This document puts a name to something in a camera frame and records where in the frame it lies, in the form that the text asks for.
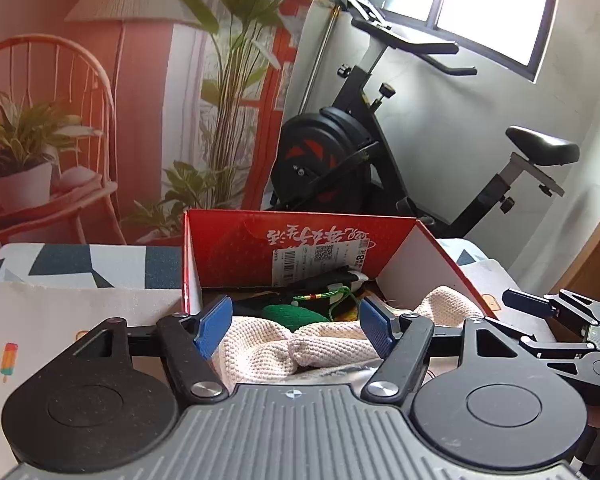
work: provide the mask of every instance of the exercise bike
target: exercise bike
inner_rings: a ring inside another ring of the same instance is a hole
[[[271,172],[272,210],[413,216],[425,219],[436,236],[461,238],[497,204],[503,212],[510,211],[514,200],[506,195],[523,172],[536,178],[545,194],[564,195],[564,190],[538,166],[576,162],[579,147],[512,126],[507,136],[526,158],[513,152],[504,170],[451,225],[441,226],[425,216],[409,197],[375,115],[382,101],[390,99],[395,90],[385,83],[380,87],[380,97],[370,102],[365,86],[388,48],[413,54],[449,76],[475,76],[478,71],[475,67],[451,68],[432,58],[432,54],[457,54],[459,48],[455,43],[407,41],[391,30],[382,12],[368,0],[331,1],[341,3],[352,15],[353,27],[369,35],[369,48],[356,66],[338,69],[338,76],[345,82],[333,105],[319,113],[298,115],[282,126],[278,157]],[[372,176],[372,167],[377,178]]]

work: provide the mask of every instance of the green yarn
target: green yarn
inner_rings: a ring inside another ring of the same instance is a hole
[[[311,323],[329,322],[327,318],[313,310],[293,305],[267,305],[262,309],[262,317],[275,321],[291,332],[295,332],[301,326],[311,325]]]

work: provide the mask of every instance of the popsicle print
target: popsicle print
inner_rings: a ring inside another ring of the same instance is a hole
[[[2,382],[7,382],[7,378],[13,375],[13,367],[16,364],[16,354],[18,345],[16,343],[7,343],[2,352],[2,363],[0,364],[0,373],[3,374]]]

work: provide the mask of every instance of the red cardboard box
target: red cardboard box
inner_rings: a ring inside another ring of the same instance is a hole
[[[199,210],[184,219],[184,309],[202,308],[202,288],[272,287],[348,265],[392,304],[416,308],[435,288],[491,309],[416,219],[304,212]]]

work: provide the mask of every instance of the white flower pot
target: white flower pot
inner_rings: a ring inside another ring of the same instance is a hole
[[[5,213],[29,209],[49,202],[51,163],[0,178],[0,204]]]

